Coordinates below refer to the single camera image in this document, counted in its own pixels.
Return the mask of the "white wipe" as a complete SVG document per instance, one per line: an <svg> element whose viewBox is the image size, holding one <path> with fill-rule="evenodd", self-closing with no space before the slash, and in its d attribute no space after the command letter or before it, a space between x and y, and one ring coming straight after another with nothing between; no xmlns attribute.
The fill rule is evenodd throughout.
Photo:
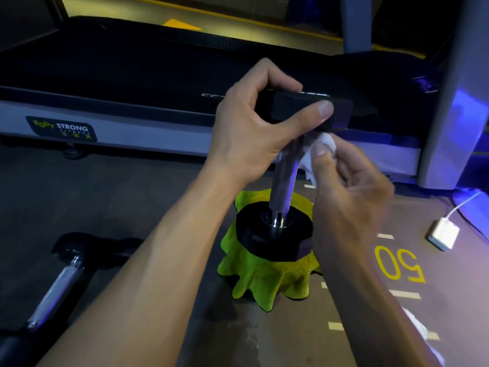
<svg viewBox="0 0 489 367"><path fill-rule="evenodd" d="M312 149L316 143L320 143L328 147L334 162L337 163L335 155L336 144L331 133L312 132L304 135L298 168L304 170L306 179L310 181L313 186L312 188L316 188L316 179L313 172L312 162Z"/></svg>

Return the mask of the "grey treadmill upright post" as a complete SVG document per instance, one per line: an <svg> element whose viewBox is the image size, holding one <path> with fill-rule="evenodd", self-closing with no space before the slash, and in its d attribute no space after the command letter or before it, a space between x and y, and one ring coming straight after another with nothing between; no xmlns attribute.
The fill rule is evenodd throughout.
<svg viewBox="0 0 489 367"><path fill-rule="evenodd" d="M343 53L372 49L372 0L340 0Z"/></svg>
<svg viewBox="0 0 489 367"><path fill-rule="evenodd" d="M417 184L453 190L489 117L489 0L465 0Z"/></svg>

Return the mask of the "person's left hand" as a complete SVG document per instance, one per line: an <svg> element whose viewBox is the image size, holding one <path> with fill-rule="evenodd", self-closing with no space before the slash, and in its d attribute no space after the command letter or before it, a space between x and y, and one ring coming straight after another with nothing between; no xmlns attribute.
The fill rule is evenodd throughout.
<svg viewBox="0 0 489 367"><path fill-rule="evenodd" d="M259 93L267 85L288 92L302 91L301 83L263 58L218 105L206 165L232 189L241 190L260 178L275 159L267 154L270 123L254 110Z"/></svg>

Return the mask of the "yellow-green microfibre cloth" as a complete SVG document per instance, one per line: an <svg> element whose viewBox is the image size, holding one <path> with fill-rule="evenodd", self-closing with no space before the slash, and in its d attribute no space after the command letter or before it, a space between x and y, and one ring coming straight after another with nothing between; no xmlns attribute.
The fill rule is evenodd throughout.
<svg viewBox="0 0 489 367"><path fill-rule="evenodd" d="M292 194L286 226L266 222L271 189L241 191L234 200L236 219L221 240L224 257L217 273L231 277L232 296L247 292L270 312L280 292L291 300L309 296L309 278L321 273L312 248L313 203Z"/></svg>

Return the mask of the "person's left forearm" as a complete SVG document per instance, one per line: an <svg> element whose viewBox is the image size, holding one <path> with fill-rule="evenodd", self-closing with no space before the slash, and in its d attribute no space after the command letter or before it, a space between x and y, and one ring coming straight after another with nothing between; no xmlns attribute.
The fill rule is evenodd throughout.
<svg viewBox="0 0 489 367"><path fill-rule="evenodd" d="M36 367L174 367L219 227L258 178L204 167Z"/></svg>

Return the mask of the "white power adapter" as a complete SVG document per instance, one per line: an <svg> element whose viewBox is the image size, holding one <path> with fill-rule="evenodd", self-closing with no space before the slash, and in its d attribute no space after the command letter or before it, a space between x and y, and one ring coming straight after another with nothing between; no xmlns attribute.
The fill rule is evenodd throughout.
<svg viewBox="0 0 489 367"><path fill-rule="evenodd" d="M427 234L427 240L440 250L447 252L453 249L460 233L460 228L447 217L436 220Z"/></svg>

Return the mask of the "person's right hand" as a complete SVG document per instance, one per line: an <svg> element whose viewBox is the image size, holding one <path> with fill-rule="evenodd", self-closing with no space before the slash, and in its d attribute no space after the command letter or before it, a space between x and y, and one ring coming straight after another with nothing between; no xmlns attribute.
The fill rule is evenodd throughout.
<svg viewBox="0 0 489 367"><path fill-rule="evenodd" d="M362 150L332 137L345 192L331 202L314 203L313 252L322 266L362 258L376 241L394 195L393 184Z"/></svg>

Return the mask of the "person's right forearm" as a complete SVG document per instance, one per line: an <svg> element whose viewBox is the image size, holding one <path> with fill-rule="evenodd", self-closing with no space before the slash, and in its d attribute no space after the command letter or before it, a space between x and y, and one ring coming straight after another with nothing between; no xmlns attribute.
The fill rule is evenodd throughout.
<svg viewBox="0 0 489 367"><path fill-rule="evenodd" d="M315 227L313 252L358 367L443 367L376 271L371 230Z"/></svg>

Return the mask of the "black and grey treadmill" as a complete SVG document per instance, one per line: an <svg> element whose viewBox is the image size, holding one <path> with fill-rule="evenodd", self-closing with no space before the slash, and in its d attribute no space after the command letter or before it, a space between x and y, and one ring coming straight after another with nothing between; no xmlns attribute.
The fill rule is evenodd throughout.
<svg viewBox="0 0 489 367"><path fill-rule="evenodd" d="M269 58L387 174L414 177L442 74L412 55L327 56L114 18L73 17L0 53L0 136L206 156L218 104Z"/></svg>

